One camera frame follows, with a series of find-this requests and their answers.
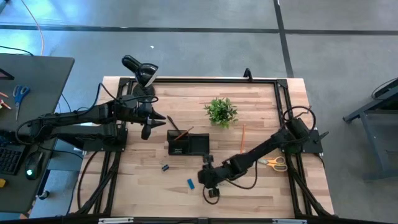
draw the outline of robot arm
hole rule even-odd
[[[45,114],[28,123],[30,138],[40,142],[59,136],[96,137],[100,139],[117,137],[115,121],[127,121],[144,125],[141,138],[148,139],[152,128],[165,124],[157,119],[165,119],[155,112],[150,102],[140,102],[131,95],[124,95],[86,111]],[[101,126],[75,126],[74,124],[95,123]]]
[[[271,138],[254,149],[243,154],[237,154],[222,162],[222,166],[213,167],[212,156],[205,156],[205,165],[198,172],[199,183],[212,189],[211,194],[217,196],[216,186],[224,180],[236,180],[246,174],[253,163],[278,147],[300,147],[309,136],[309,130],[301,120],[294,118],[286,123],[288,129],[280,129]]]

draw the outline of orange-handled scissors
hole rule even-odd
[[[283,156],[278,156],[275,159],[259,159],[258,161],[272,167],[277,172],[287,171],[286,160]]]

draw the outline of blue eraser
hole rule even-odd
[[[191,188],[191,190],[195,189],[195,186],[193,185],[192,179],[188,179],[188,185]]]
[[[168,170],[169,168],[170,168],[169,165],[166,164],[165,166],[162,167],[162,171],[164,172],[164,171]]]

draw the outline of gray concrete floor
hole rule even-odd
[[[43,25],[277,28],[271,0],[25,1]],[[286,29],[398,29],[394,0],[280,0],[280,6]],[[11,1],[0,14],[0,24],[33,23],[22,4]],[[287,76],[278,34],[45,31],[44,35],[45,55],[76,59],[64,91],[72,108],[91,104],[104,75],[131,75],[120,63],[126,54],[159,65],[159,75],[240,77],[249,67],[256,77]],[[398,179],[363,180],[376,168],[362,124],[347,125],[341,118],[369,102],[380,83],[397,76],[398,37],[288,35],[287,42],[294,75],[305,80],[318,129],[330,131],[323,147],[336,214],[397,222]],[[39,33],[29,30],[2,30],[0,43],[34,54],[41,48]],[[65,110],[66,104],[60,103]],[[63,177],[69,180],[68,194],[53,194],[51,200],[38,203],[32,216],[65,214],[75,176],[54,172],[46,188],[57,192],[65,187],[56,184]],[[46,209],[56,206],[58,210]]]

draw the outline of computer mouse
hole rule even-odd
[[[28,180],[37,179],[42,173],[44,154],[41,151],[30,153],[25,162],[25,175]]]

